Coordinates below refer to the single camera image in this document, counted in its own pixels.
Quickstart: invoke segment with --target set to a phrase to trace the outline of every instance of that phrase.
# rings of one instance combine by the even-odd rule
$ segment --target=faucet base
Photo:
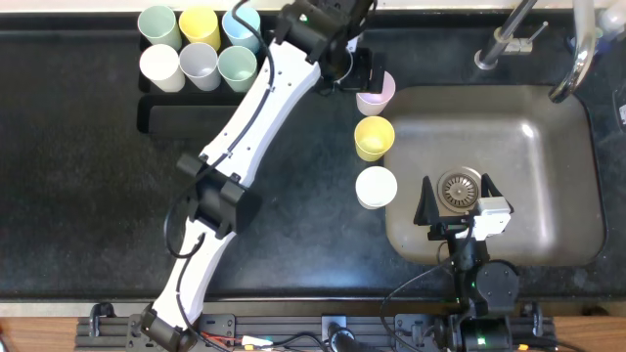
[[[498,65],[498,61],[497,61],[497,60],[496,60],[496,62],[495,62],[495,63],[493,63],[493,64],[491,64],[491,65],[486,64],[486,63],[484,63],[484,62],[482,62],[482,61],[480,60],[480,52],[481,52],[481,51],[482,51],[482,50],[478,50],[478,51],[476,52],[476,54],[473,56],[473,61],[474,61],[474,63],[478,66],[478,68],[480,68],[480,69],[484,69],[484,70],[489,70],[489,69],[494,69],[494,68],[496,68],[496,66]]]

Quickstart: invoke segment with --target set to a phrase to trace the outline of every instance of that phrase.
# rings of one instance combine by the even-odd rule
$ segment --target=sink basin
[[[549,90],[439,86],[396,93],[384,111],[396,133],[384,166],[398,181],[386,232],[404,258],[436,262],[439,242],[413,224],[424,176],[447,216],[475,206],[484,173],[514,207],[506,232],[487,239],[493,259],[563,266],[595,258],[605,230],[589,119],[576,98],[554,104]]]

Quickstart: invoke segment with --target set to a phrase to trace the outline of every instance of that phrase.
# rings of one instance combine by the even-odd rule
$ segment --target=faucet spout
[[[549,94],[554,103],[567,98],[583,81],[596,50],[596,19],[593,0],[572,0],[576,22],[576,51],[571,71]]]

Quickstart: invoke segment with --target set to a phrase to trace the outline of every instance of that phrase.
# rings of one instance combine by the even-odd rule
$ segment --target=black countertop
[[[475,67],[473,54],[503,21],[483,14],[454,27],[435,19],[372,29],[363,45],[387,53],[398,90],[559,82],[571,65],[563,44],[567,21],[542,33],[531,55],[505,57],[493,71]],[[46,27],[13,17],[0,25],[2,300],[155,298],[173,265],[161,239],[163,215],[186,182],[176,160],[209,142],[137,131],[142,94],[132,15],[120,27],[102,19],[78,22]],[[29,25],[48,30],[24,30]],[[606,246],[587,266],[521,267],[522,297],[626,293],[626,135],[615,105],[626,102],[624,63],[626,46],[618,43],[577,91],[591,117]],[[370,166],[354,152],[360,118],[354,94],[309,93],[296,105],[252,186],[263,206],[226,249],[207,299],[381,297],[427,269],[393,250],[383,209],[365,210],[356,201],[354,181]],[[408,294],[454,296],[443,272]]]

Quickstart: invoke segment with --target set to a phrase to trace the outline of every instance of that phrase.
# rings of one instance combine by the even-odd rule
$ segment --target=faucet
[[[543,30],[547,23],[529,39],[513,38],[515,30],[537,0],[522,0],[513,10],[502,27],[496,28],[484,49],[476,52],[474,62],[481,69],[493,69],[501,55],[529,54],[532,40]],[[596,49],[596,19],[593,0],[572,0],[574,21],[576,24],[576,50],[574,64],[563,81],[548,94],[553,103],[560,103],[567,98],[583,81],[594,58]]]

